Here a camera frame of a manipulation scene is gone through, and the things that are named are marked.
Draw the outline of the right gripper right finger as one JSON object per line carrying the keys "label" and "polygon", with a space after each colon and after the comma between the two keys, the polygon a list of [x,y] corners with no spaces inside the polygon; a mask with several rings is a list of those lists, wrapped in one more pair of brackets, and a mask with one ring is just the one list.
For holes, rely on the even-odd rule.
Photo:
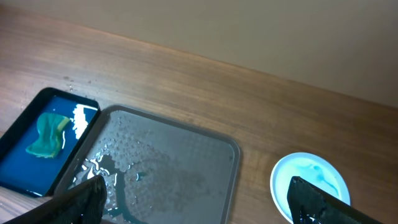
{"label": "right gripper right finger", "polygon": [[381,224],[299,176],[290,180],[287,201],[294,224]]}

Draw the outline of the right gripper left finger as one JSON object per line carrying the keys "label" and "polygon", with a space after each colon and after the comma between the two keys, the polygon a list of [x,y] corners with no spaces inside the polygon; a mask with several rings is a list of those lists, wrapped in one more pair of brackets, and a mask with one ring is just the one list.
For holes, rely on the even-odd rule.
{"label": "right gripper left finger", "polygon": [[104,178],[97,175],[5,224],[99,224],[106,196]]}

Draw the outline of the white plate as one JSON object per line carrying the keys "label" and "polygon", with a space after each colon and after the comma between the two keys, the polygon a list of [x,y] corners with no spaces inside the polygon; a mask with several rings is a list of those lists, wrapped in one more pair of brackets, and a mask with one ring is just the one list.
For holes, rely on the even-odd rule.
{"label": "white plate", "polygon": [[292,223],[287,192],[293,176],[299,176],[319,189],[351,204],[348,187],[341,174],[326,160],[307,152],[295,152],[281,158],[270,177],[272,199],[282,216]]}

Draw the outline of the green yellow sponge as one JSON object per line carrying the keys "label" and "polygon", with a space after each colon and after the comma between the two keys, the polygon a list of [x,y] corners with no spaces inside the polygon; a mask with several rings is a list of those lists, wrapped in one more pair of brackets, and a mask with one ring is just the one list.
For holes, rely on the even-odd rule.
{"label": "green yellow sponge", "polygon": [[70,121],[63,115],[42,113],[37,120],[39,136],[25,151],[35,157],[56,158],[64,146],[64,130]]}

